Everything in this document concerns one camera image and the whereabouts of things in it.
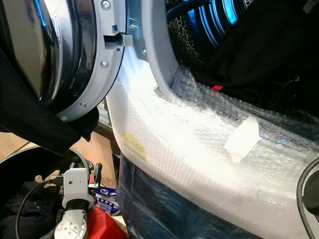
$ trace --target screw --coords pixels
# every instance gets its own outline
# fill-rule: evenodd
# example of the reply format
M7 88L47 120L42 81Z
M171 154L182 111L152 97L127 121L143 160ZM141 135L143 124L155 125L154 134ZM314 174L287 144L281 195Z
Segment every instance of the screw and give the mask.
M109 1L105 0L102 1L102 8L104 8L104 10L110 10L111 9L111 4Z
M106 67L109 66L109 63L107 63L106 61L102 61L102 62L101 62L101 66L102 66L103 68L106 68Z
M143 49L142 49L142 55L143 55L143 56L146 56L146 54L147 54L147 53L146 53L146 49L143 48Z

